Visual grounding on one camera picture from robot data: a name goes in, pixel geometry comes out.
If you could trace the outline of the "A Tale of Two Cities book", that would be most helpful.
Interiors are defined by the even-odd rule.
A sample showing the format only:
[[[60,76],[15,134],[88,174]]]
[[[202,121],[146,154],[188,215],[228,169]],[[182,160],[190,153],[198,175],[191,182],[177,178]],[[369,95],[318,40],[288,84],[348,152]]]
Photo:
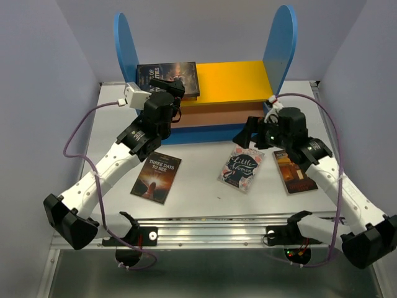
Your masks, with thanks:
[[[180,81],[185,87],[185,98],[200,95],[197,67],[194,61],[138,65],[136,83],[140,89],[151,93],[163,91],[159,87],[150,85],[151,79]]]

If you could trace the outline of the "Little Women floral book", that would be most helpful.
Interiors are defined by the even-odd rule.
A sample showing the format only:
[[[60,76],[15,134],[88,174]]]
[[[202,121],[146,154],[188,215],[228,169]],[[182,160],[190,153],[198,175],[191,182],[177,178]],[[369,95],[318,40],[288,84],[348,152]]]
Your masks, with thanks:
[[[236,145],[217,180],[247,194],[264,157],[263,152]]]

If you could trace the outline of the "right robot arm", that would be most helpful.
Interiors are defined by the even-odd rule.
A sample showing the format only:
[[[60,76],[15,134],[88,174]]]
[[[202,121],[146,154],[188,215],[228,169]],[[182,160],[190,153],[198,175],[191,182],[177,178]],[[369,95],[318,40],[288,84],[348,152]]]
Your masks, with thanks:
[[[308,135],[306,117],[295,107],[274,109],[266,117],[248,117],[233,142],[243,148],[277,147],[297,164],[337,207],[336,217],[347,225],[323,220],[302,211],[289,218],[286,237],[292,242],[312,238],[337,248],[359,269],[396,249],[396,216],[389,216],[367,199],[344,174],[342,163],[318,138]]]

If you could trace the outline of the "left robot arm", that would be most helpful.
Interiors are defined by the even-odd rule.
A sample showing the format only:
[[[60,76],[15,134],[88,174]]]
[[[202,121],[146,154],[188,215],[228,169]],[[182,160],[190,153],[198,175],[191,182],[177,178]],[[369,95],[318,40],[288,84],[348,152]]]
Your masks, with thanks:
[[[145,161],[169,138],[171,125],[181,116],[185,87],[181,81],[151,79],[156,93],[141,90],[134,82],[126,83],[123,97],[106,106],[130,107],[140,111],[125,128],[109,151],[94,164],[79,155],[91,170],[74,186],[60,195],[49,194],[43,201],[49,224],[73,249],[80,250],[96,238],[112,237],[130,245],[137,240],[138,229],[132,217],[120,212],[113,224],[106,222],[104,195],[130,170]]]

